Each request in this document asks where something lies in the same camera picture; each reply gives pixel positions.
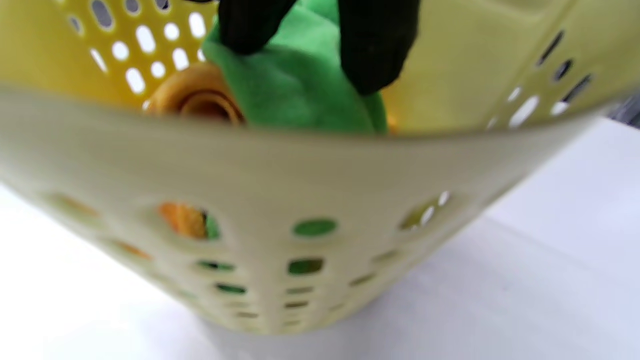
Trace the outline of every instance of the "pale yellow basket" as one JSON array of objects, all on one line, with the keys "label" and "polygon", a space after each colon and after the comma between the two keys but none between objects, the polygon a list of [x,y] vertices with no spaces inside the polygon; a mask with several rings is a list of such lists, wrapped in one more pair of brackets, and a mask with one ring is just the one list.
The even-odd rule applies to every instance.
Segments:
[{"label": "pale yellow basket", "polygon": [[[640,80],[640,1],[423,0],[417,44],[384,93],[400,133],[419,136],[144,117],[154,89],[200,61],[215,11],[0,0],[0,177],[239,331],[307,331],[357,311]],[[206,209],[220,239],[175,234],[165,202]],[[310,225],[324,232],[296,233]],[[290,274],[299,261],[308,273]]]}]

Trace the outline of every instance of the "plastic basket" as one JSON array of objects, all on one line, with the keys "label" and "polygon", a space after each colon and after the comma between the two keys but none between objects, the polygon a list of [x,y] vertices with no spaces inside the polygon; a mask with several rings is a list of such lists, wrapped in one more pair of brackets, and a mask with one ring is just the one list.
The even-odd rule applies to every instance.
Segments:
[{"label": "plastic basket", "polygon": [[[110,20],[100,24],[97,8]],[[140,115],[167,76],[199,61],[214,12],[175,0],[164,10],[0,0],[0,176],[239,331],[307,331],[357,311],[640,80],[640,2],[424,0],[418,42],[384,96],[400,133],[429,135]],[[153,47],[141,47],[144,33]],[[220,239],[175,234],[165,202],[206,209]],[[309,228],[317,236],[300,235]]]}]

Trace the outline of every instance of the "green cloth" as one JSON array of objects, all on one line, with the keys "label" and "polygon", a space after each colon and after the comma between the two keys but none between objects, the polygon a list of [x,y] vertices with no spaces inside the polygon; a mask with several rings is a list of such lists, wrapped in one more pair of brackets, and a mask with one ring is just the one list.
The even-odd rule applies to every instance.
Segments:
[{"label": "green cloth", "polygon": [[219,39],[215,26],[202,51],[224,73],[249,126],[387,132],[380,94],[361,96],[342,72],[335,0],[299,1],[253,55],[236,55]]}]

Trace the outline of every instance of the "oval hole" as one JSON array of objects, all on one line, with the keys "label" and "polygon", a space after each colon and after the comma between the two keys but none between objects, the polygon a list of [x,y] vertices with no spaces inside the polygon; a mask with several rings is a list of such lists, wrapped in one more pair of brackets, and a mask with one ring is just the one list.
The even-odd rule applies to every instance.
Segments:
[{"label": "oval hole", "polygon": [[565,75],[567,75],[567,73],[569,73],[569,70],[571,70],[572,66],[573,60],[571,59],[560,64],[560,66],[556,70],[556,73],[554,74],[554,80],[560,81]]},{"label": "oval hole", "polygon": [[243,295],[246,293],[246,288],[244,286],[239,285],[231,285],[218,283],[216,284],[216,288],[223,293],[234,294],[234,295]]},{"label": "oval hole", "polygon": [[307,307],[309,301],[293,301],[284,304],[285,309],[299,309],[301,307]]},{"label": "oval hole", "polygon": [[569,104],[564,101],[558,101],[551,107],[551,115],[558,116],[563,114],[569,108]]},{"label": "oval hole", "polygon": [[560,41],[562,41],[563,38],[564,38],[564,30],[561,30],[553,39],[553,41],[551,41],[551,44],[549,44],[549,47],[547,48],[547,50],[545,50],[542,56],[540,56],[540,59],[538,60],[538,66],[542,65],[547,60],[547,58],[554,52],[554,50],[556,50],[556,47],[558,47],[558,45],[560,44]]},{"label": "oval hole", "polygon": [[136,29],[136,38],[140,44],[140,49],[145,53],[153,53],[154,50],[156,50],[156,41],[148,26],[138,26]]},{"label": "oval hole", "polygon": [[137,14],[140,11],[140,4],[138,0],[125,0],[124,7],[131,14]]},{"label": "oval hole", "polygon": [[95,63],[98,64],[100,70],[102,70],[103,72],[107,72],[107,64],[104,63],[104,59],[102,59],[102,55],[100,55],[98,50],[90,49],[89,53],[91,53],[91,57],[93,58]]},{"label": "oval hole", "polygon": [[160,61],[156,61],[151,64],[151,74],[156,79],[163,77],[164,74],[166,74],[166,68],[164,67],[164,64]]},{"label": "oval hole", "polygon": [[173,64],[178,71],[184,70],[189,67],[189,58],[184,49],[177,48],[173,50]]},{"label": "oval hole", "polygon": [[289,262],[289,274],[310,275],[322,270],[324,260],[321,258],[295,259]]},{"label": "oval hole", "polygon": [[140,70],[132,67],[125,73],[125,78],[134,94],[141,94],[145,91],[146,84],[142,74],[140,74]]},{"label": "oval hole", "polygon": [[69,17],[69,23],[71,23],[71,26],[77,33],[82,34],[82,24],[80,23],[80,20],[78,20],[77,17],[75,16]]},{"label": "oval hole", "polygon": [[165,202],[158,211],[173,231],[183,237],[208,241],[220,239],[220,226],[208,211],[178,202]]},{"label": "oval hole", "polygon": [[362,285],[362,284],[364,284],[364,283],[366,283],[366,282],[369,282],[371,279],[373,279],[373,278],[374,278],[374,276],[375,276],[375,274],[369,274],[369,275],[365,275],[365,276],[363,276],[363,277],[359,277],[359,278],[357,278],[357,279],[355,279],[355,280],[351,281],[351,282],[349,283],[349,285],[350,285],[350,286],[359,286],[359,285]]},{"label": "oval hole", "polygon": [[540,103],[538,96],[528,98],[509,120],[509,127],[521,126],[536,111],[538,103]]},{"label": "oval hole", "polygon": [[201,38],[207,33],[204,18],[201,13],[191,13],[191,15],[189,15],[189,27],[191,28],[191,34],[195,38]]},{"label": "oval hole", "polygon": [[591,74],[582,78],[582,80],[580,80],[580,82],[577,83],[565,97],[563,97],[562,101],[570,104],[576,96],[580,95],[580,93],[589,86],[592,80],[593,76]]},{"label": "oval hole", "polygon": [[178,28],[178,25],[170,22],[164,26],[164,36],[170,41],[178,40],[180,37],[180,28]]},{"label": "oval hole", "polygon": [[293,228],[293,233],[298,236],[313,238],[330,234],[337,227],[338,223],[330,218],[316,218],[297,223]]},{"label": "oval hole", "polygon": [[511,95],[509,95],[509,98],[507,99],[508,102],[514,101],[515,99],[518,98],[518,95],[520,95],[520,92],[522,91],[521,88],[515,88],[513,89],[513,91],[511,92]]},{"label": "oval hole", "polygon": [[129,47],[122,41],[116,41],[111,48],[113,57],[117,60],[124,61],[129,58]]},{"label": "oval hole", "polygon": [[110,29],[113,26],[113,18],[111,12],[102,0],[93,0],[91,3],[91,10],[98,24],[105,29]]},{"label": "oval hole", "polygon": [[162,11],[167,11],[171,7],[169,0],[156,0],[156,6]]}]

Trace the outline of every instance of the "yellow basket wall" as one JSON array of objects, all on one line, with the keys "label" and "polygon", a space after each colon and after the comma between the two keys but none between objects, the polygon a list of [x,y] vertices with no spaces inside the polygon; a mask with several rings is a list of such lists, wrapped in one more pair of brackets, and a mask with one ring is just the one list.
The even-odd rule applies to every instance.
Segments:
[{"label": "yellow basket wall", "polygon": [[[249,132],[141,116],[167,76],[201,61],[202,23],[209,29],[215,11],[175,0],[167,9],[0,0],[0,178],[239,331],[296,333],[357,311],[640,79],[638,1],[424,0],[417,44],[384,95],[401,132],[429,136]],[[138,38],[145,29],[153,47]],[[157,210],[167,201],[206,209],[220,240],[175,234]],[[335,229],[296,235],[314,220]],[[296,261],[315,270],[293,276]]]}]

